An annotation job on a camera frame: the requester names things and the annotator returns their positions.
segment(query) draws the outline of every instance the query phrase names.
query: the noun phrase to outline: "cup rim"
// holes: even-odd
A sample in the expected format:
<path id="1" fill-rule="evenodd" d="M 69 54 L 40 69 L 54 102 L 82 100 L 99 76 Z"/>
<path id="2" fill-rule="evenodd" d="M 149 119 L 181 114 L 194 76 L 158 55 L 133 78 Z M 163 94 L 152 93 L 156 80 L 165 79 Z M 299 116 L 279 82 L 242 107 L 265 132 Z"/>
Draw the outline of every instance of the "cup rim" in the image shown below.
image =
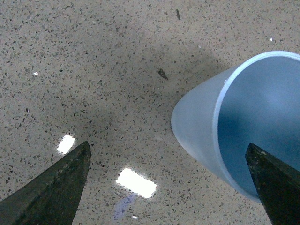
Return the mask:
<path id="1" fill-rule="evenodd" d="M 213 114 L 213 122 L 212 122 L 212 135 L 213 135 L 213 146 L 214 146 L 214 152 L 216 154 L 217 157 L 217 161 L 221 167 L 221 171 L 223 173 L 223 175 L 225 176 L 225 178 L 227 179 L 227 182 L 234 187 L 238 192 L 240 192 L 241 194 L 243 194 L 244 196 L 248 197 L 249 199 L 256 201 L 256 202 L 260 202 L 260 199 L 258 196 L 253 196 L 252 194 L 250 194 L 249 192 L 247 192 L 246 190 L 244 190 L 234 179 L 233 177 L 230 175 L 230 173 L 228 172 L 225 163 L 222 159 L 221 156 L 221 152 L 220 152 L 220 146 L 219 146 L 219 141 L 218 141 L 218 118 L 219 118 L 219 114 L 220 114 L 220 109 L 221 109 L 221 105 L 222 102 L 224 100 L 224 97 L 226 95 L 226 92 L 228 91 L 228 89 L 230 88 L 231 84 L 233 83 L 233 81 L 237 78 L 237 76 L 239 74 L 241 74 L 242 71 L 244 71 L 247 67 L 249 67 L 250 65 L 256 63 L 259 60 L 265 59 L 265 58 L 270 58 L 270 57 L 287 57 L 290 59 L 294 59 L 294 60 L 298 60 L 300 62 L 300 55 L 296 54 L 296 53 L 292 53 L 292 52 L 287 52 L 287 51 L 271 51 L 271 52 L 265 52 L 265 53 L 261 53 L 259 55 L 256 55 L 250 59 L 248 59 L 247 61 L 245 61 L 244 63 L 242 63 L 241 65 L 239 65 L 234 72 L 228 77 L 227 80 L 225 80 L 224 85 L 220 91 L 220 94 L 217 98 L 216 101 L 216 105 L 214 108 L 214 114 Z"/>

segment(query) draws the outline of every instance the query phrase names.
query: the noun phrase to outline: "floor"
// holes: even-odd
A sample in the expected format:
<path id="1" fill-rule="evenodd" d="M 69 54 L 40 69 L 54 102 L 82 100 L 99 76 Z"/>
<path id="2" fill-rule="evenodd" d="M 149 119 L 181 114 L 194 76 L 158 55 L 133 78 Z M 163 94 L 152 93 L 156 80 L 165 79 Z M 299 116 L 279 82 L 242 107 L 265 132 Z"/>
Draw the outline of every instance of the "floor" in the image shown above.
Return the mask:
<path id="1" fill-rule="evenodd" d="M 266 51 L 299 53 L 298 1 L 0 6 L 0 200 L 62 158 L 59 143 L 74 137 L 92 151 L 74 225 L 270 225 L 261 204 L 181 148 L 170 120 L 185 93 L 221 71 Z M 119 185 L 125 168 L 155 193 Z"/>

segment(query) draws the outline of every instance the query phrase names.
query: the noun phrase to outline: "debris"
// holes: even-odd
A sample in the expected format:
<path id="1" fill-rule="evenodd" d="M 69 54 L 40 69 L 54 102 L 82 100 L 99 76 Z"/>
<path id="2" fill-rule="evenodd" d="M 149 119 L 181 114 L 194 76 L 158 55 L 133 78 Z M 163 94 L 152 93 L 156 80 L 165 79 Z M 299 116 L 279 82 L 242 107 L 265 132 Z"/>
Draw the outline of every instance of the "debris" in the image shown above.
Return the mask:
<path id="1" fill-rule="evenodd" d="M 177 18 L 180 20 L 180 15 L 179 15 L 179 10 L 178 9 L 176 10 L 176 15 L 177 15 Z"/>
<path id="2" fill-rule="evenodd" d="M 159 74 L 162 78 L 168 80 L 168 77 L 165 75 L 165 72 L 163 71 L 162 68 L 160 68 L 158 74 Z"/>

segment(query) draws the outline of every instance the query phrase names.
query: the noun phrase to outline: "plastic cup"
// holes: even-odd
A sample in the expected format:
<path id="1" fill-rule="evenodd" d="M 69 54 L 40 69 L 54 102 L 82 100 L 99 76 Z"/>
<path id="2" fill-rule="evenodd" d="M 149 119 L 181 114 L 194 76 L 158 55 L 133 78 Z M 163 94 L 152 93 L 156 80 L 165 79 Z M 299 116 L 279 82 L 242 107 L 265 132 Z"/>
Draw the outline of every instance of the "plastic cup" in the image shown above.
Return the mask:
<path id="1" fill-rule="evenodd" d="M 250 142 L 300 170 L 300 55 L 266 52 L 214 76 L 177 103 L 171 124 L 193 158 L 259 202 Z"/>

